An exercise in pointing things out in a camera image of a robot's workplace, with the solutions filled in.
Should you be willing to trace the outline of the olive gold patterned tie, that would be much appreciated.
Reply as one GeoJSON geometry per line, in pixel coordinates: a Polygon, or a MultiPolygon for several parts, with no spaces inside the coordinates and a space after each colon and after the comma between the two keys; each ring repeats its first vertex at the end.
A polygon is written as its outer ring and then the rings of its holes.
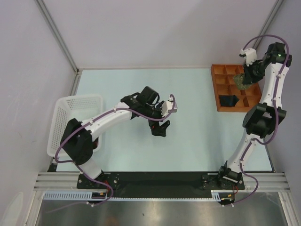
{"type": "Polygon", "coordinates": [[[251,84],[244,84],[245,74],[241,73],[233,77],[234,83],[238,90],[246,90],[251,87],[251,84]]]}

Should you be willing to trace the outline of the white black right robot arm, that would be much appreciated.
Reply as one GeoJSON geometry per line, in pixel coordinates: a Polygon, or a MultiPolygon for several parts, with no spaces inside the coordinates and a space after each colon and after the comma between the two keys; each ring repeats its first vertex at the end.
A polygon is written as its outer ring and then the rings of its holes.
{"type": "Polygon", "coordinates": [[[244,166],[255,146],[266,145],[263,140],[267,135],[274,138],[279,124],[286,117],[282,108],[282,91],[292,62],[288,44],[285,41],[270,44],[262,59],[257,59],[253,48],[242,49],[240,56],[246,61],[243,73],[235,78],[237,87],[250,86],[262,79],[265,83],[259,103],[244,117],[244,133],[234,154],[218,172],[216,181],[222,189],[242,182],[244,166]]]}

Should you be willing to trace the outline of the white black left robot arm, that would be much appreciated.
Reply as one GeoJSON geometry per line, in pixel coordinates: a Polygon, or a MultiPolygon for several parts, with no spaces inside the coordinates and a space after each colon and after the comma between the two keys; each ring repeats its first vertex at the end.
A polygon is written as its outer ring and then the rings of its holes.
{"type": "Polygon", "coordinates": [[[92,159],[99,137],[117,124],[136,117],[148,120],[152,135],[165,137],[170,125],[168,117],[176,110],[174,95],[161,101],[159,93],[146,86],[141,92],[123,97],[116,106],[98,116],[84,121],[69,120],[57,151],[64,150],[69,161],[87,177],[87,182],[99,188],[104,182],[103,170],[92,159]]]}

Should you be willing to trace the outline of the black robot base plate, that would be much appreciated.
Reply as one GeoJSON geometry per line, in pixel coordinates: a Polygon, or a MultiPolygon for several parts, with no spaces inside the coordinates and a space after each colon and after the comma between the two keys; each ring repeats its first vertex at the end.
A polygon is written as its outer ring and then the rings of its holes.
{"type": "Polygon", "coordinates": [[[191,186],[206,190],[245,189],[241,178],[234,183],[218,178],[216,172],[103,172],[94,180],[110,185],[114,190],[127,185],[137,186],[191,186]]]}

